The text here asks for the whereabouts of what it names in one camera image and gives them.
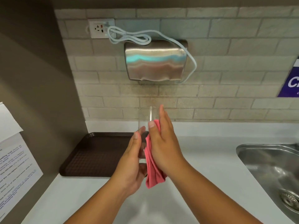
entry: clear glass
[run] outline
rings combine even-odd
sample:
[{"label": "clear glass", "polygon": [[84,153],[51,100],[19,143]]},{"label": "clear glass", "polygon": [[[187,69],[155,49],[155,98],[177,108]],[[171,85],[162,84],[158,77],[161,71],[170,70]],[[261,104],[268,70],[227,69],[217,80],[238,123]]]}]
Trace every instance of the clear glass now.
[{"label": "clear glass", "polygon": [[145,138],[149,134],[148,122],[159,119],[159,109],[153,106],[147,106],[138,111],[138,129],[141,135],[141,147],[139,151],[139,162],[146,163],[144,149],[147,146]]}]

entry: sink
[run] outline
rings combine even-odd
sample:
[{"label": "sink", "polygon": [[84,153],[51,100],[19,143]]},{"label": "sink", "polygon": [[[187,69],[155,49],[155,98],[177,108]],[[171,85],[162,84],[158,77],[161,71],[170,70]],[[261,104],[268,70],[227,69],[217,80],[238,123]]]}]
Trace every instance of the sink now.
[{"label": "sink", "polygon": [[298,145],[246,144],[236,151],[276,206],[299,224]]}]

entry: sink drain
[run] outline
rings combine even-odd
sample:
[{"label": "sink drain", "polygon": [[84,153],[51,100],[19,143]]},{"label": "sink drain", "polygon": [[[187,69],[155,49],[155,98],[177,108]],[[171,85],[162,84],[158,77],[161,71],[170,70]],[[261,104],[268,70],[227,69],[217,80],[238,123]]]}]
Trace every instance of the sink drain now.
[{"label": "sink drain", "polygon": [[299,196],[295,193],[288,190],[281,190],[280,198],[288,208],[299,211]]}]

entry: blue sign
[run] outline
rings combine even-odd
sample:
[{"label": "blue sign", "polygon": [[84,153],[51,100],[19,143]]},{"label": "blue sign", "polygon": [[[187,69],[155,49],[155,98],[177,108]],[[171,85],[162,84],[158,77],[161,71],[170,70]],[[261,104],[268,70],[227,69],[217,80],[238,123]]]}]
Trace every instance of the blue sign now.
[{"label": "blue sign", "polygon": [[299,57],[277,97],[299,97]]}]

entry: power cord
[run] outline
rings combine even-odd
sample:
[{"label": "power cord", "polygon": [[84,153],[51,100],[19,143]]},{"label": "power cord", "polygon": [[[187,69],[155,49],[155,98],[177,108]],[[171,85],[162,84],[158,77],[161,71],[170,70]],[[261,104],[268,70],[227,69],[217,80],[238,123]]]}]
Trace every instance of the power cord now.
[{"label": "power cord", "polygon": [[[117,26],[110,26],[107,29],[107,34],[108,34],[109,40],[113,44],[118,44],[121,41],[132,41],[132,42],[135,42],[136,44],[139,44],[139,45],[147,45],[147,44],[149,44],[152,41],[152,38],[149,35],[145,34],[145,33],[149,33],[149,32],[157,33],[161,37],[163,37],[163,38],[165,38],[165,39],[167,39],[169,41],[172,41],[173,43],[177,44],[178,46],[180,46],[186,52],[186,54],[193,61],[193,63],[194,63],[194,69],[189,73],[189,75],[187,76],[187,78],[185,78],[181,82],[178,82],[178,84],[185,83],[189,79],[189,77],[193,74],[193,72],[196,70],[197,63],[196,63],[194,57],[189,53],[189,51],[181,43],[179,43],[178,41],[176,41],[173,38],[170,38],[170,37],[167,37],[166,35],[163,35],[161,32],[156,31],[156,30],[144,30],[144,31],[138,31],[138,32],[127,32],[127,31],[125,31],[125,30],[123,30],[123,29],[121,29],[121,28],[119,28]],[[116,33],[118,35],[121,35],[121,38],[119,38],[119,39],[114,38],[112,36],[112,33]]]}]

